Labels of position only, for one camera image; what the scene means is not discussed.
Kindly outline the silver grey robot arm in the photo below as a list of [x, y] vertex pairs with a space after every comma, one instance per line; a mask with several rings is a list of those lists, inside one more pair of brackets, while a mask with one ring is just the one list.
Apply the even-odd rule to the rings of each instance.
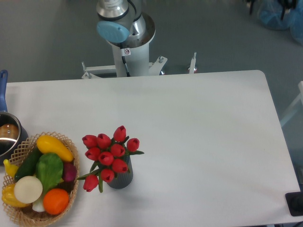
[[140, 39], [147, 31], [141, 0], [99, 0], [97, 32], [112, 44]]

